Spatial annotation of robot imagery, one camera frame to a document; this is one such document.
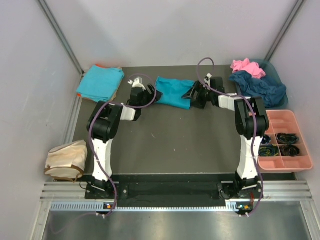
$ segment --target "orange bin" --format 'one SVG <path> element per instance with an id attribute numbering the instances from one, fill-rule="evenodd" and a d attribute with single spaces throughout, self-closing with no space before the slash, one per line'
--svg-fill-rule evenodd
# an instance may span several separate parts
<path id="1" fill-rule="evenodd" d="M 277 143 L 276 134 L 296 134 L 299 141 L 294 146 L 300 149 L 298 156 L 282 156 L 279 149 L 279 156 L 259 156 L 258 164 L 264 172 L 296 173 L 310 170 L 313 162 L 305 145 L 304 138 L 299 129 L 295 114 L 290 110 L 267 110 L 270 127 L 265 132 L 271 137 L 270 144 L 281 147 Z"/>

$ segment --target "folded blue cloth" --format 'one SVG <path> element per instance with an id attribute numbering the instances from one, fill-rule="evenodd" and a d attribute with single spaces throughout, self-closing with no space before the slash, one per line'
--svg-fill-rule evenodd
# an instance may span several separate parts
<path id="1" fill-rule="evenodd" d="M 155 87 L 163 95 L 156 103 L 190 109 L 191 99 L 185 99 L 182 96 L 192 88 L 194 83 L 192 80 L 168 79 L 159 76 Z"/>
<path id="2" fill-rule="evenodd" d="M 76 92 L 83 98 L 106 102 L 115 94 L 124 76 L 124 71 L 119 68 L 92 66 Z"/>
<path id="3" fill-rule="evenodd" d="M 239 85 L 243 96 L 262 97 L 267 108 L 278 105 L 287 90 L 285 85 L 277 83 L 271 76 L 267 75 L 257 79 L 246 71 L 235 72 L 229 77 L 229 80 Z"/>

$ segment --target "wall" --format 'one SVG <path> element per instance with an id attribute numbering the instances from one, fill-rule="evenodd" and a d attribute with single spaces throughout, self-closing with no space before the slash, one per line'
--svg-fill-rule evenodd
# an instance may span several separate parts
<path id="1" fill-rule="evenodd" d="M 80 75 L 35 0 L 0 3 L 0 239 L 27 239 Z"/>
<path id="2" fill-rule="evenodd" d="M 47 0 L 82 68 L 264 58 L 296 0 Z"/>
<path id="3" fill-rule="evenodd" d="M 287 86 L 289 108 L 313 158 L 313 170 L 298 176 L 308 181 L 320 210 L 319 10 L 320 1 L 306 1 L 271 62 Z"/>

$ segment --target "beige bag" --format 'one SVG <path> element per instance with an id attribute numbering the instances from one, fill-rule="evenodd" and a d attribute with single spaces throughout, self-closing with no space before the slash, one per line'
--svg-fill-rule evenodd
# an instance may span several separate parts
<path id="1" fill-rule="evenodd" d="M 84 140 L 55 147 L 49 151 L 44 174 L 56 180 L 77 181 L 84 175 L 87 145 Z"/>

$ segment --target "purple cable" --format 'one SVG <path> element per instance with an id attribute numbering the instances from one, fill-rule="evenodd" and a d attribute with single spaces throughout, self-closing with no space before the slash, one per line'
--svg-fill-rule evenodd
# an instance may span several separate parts
<path id="1" fill-rule="evenodd" d="M 199 73 L 199 67 L 200 67 L 200 64 L 204 61 L 204 60 L 210 60 L 212 62 L 212 71 L 215 69 L 215 62 L 213 61 L 212 58 L 210 57 L 205 57 L 204 59 L 202 59 L 198 65 L 196 66 L 196 75 L 200 81 L 200 83 L 205 86 L 207 89 L 210 89 L 211 91 L 219 94 L 219 95 L 223 95 L 223 96 L 228 96 L 230 97 L 228 94 L 224 93 L 224 92 L 220 92 L 220 91 L 217 91 L 216 89 L 213 89 L 211 88 L 210 86 L 208 86 L 205 81 L 203 81 L 203 79 L 200 77 L 200 73 Z M 256 172 L 258 173 L 258 176 L 261 180 L 261 193 L 260 193 L 260 196 L 259 196 L 259 199 L 258 199 L 258 202 L 256 203 L 255 207 L 253 208 L 253 210 L 248 214 L 248 217 L 251 216 L 255 211 L 256 209 L 258 208 L 258 206 L 260 205 L 260 202 L 261 202 L 261 199 L 263 197 L 263 194 L 264 194 L 264 179 L 262 177 L 262 174 L 259 170 L 259 167 L 258 167 L 258 164 L 256 162 L 256 158 L 255 158 L 255 153 L 254 153 L 254 146 L 255 146 L 255 139 L 257 137 L 257 128 L 258 128 L 258 125 L 257 125 L 257 118 L 256 118 L 256 115 L 254 114 L 254 109 L 252 108 L 250 102 L 248 101 L 248 99 L 246 99 L 245 96 L 242 96 L 242 95 L 233 95 L 231 96 L 232 98 L 235 98 L 235 97 L 240 97 L 242 98 L 245 103 L 247 104 L 247 106 L 249 107 L 249 110 L 250 112 L 252 113 L 252 118 L 253 118 L 253 138 L 252 138 L 252 144 L 251 144 L 251 154 L 252 154 L 252 158 L 253 158 L 253 162 L 254 162 L 254 166 L 255 166 L 255 169 L 256 169 Z"/>
<path id="2" fill-rule="evenodd" d="M 143 77 L 146 77 L 148 78 L 151 82 L 153 81 L 151 77 L 149 77 L 148 75 L 146 74 L 142 74 L 142 73 L 136 73 L 136 74 L 132 74 L 128 79 L 131 79 L 133 76 L 143 76 Z M 97 163 L 101 169 L 101 171 L 104 173 L 104 175 L 107 177 L 107 179 L 110 181 L 112 187 L 113 187 L 113 190 L 114 190 L 114 203 L 110 209 L 110 211 L 105 215 L 106 217 L 110 216 L 113 212 L 113 210 L 116 208 L 116 205 L 117 205 L 117 201 L 118 201 L 118 191 L 117 191 L 117 187 L 114 183 L 114 181 L 111 179 L 111 177 L 106 173 L 106 171 L 104 170 L 104 168 L 102 167 L 101 163 L 100 163 L 100 160 L 99 160 L 99 157 L 97 155 L 97 153 L 95 152 L 95 147 L 94 147 L 94 143 L 92 141 L 92 130 L 93 130 L 93 126 L 95 124 L 95 122 L 97 121 L 100 113 L 103 111 L 103 109 L 108 105 L 108 104 L 114 104 L 114 105 L 119 105 L 119 106 L 125 106 L 125 107 L 128 107 L 128 108 L 132 108 L 132 109 L 143 109 L 143 108 L 146 108 L 146 107 L 149 107 L 156 99 L 157 97 L 157 88 L 156 88 L 156 85 L 154 85 L 154 96 L 153 96 L 153 99 L 147 104 L 147 105 L 144 105 L 144 106 L 130 106 L 130 105 L 125 105 L 125 104 L 120 104 L 120 103 L 117 103 L 117 102 L 111 102 L 111 101 L 107 101 L 105 104 L 102 105 L 102 107 L 99 109 L 99 111 L 96 113 L 96 115 L 94 116 L 91 124 L 90 124 L 90 128 L 89 128 L 89 134 L 88 134 L 88 143 L 89 143 L 89 146 L 91 148 L 91 151 L 93 152 L 96 160 L 97 160 Z M 79 219 L 81 219 L 82 217 L 85 217 L 85 216 L 88 216 L 88 215 L 96 215 L 95 212 L 87 212 L 87 213 L 84 213 L 78 217 L 76 217 L 74 220 L 72 220 L 71 222 L 67 223 L 62 229 L 60 229 L 59 231 L 55 231 L 54 230 L 54 226 L 53 226 L 53 221 L 51 219 L 50 221 L 50 230 L 51 232 L 54 234 L 54 235 L 57 235 L 57 234 L 60 234 L 61 232 L 63 232 L 64 230 L 66 230 L 71 224 L 75 223 L 76 221 L 78 221 Z"/>

